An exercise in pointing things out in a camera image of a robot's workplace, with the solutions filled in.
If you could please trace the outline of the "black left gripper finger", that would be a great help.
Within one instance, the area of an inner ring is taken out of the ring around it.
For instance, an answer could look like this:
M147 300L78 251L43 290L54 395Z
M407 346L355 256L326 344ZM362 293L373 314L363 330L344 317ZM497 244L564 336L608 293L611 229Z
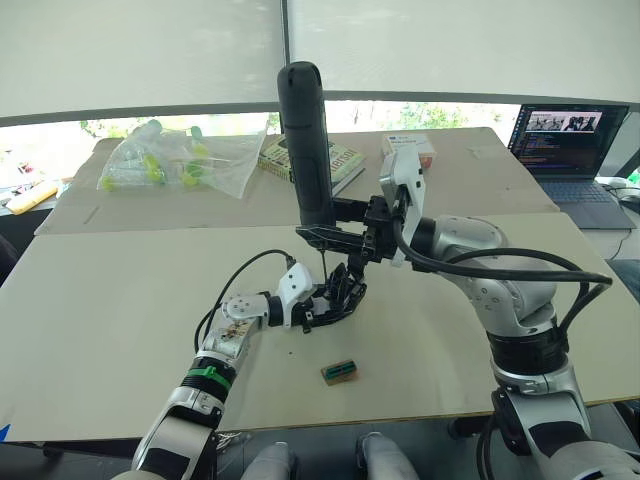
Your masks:
M355 312L360 302L360 299L351 299L346 304L333 308L327 299L316 298L313 300L312 323L333 324L343 320Z
M358 299L358 281L349 273L332 273L322 287L321 295L331 306Z

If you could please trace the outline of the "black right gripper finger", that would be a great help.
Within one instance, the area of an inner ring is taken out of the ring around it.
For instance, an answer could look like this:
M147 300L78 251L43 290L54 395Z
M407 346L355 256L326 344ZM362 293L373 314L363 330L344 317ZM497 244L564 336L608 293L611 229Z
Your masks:
M296 233L312 248L318 251L331 251L346 255L367 256L362 234L346 232L337 227L325 225L302 225Z
M337 222L363 223L369 202L335 197L332 199L332 207Z

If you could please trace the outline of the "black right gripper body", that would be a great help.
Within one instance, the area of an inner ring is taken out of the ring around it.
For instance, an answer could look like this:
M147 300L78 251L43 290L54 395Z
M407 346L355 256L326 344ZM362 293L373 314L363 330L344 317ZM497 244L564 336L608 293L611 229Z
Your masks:
M363 244L361 256L365 263L381 263L391 260L397 244L393 235L393 217L386 200L381 196L372 196L365 209L363 224Z

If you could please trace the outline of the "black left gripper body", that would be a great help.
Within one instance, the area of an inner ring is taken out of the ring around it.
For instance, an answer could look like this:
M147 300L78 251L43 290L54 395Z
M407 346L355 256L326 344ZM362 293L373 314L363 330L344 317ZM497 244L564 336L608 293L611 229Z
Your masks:
M326 326L331 318L330 302L320 297L309 297L303 302L298 302L292 309L292 325L300 326L304 334L308 334L313 328Z

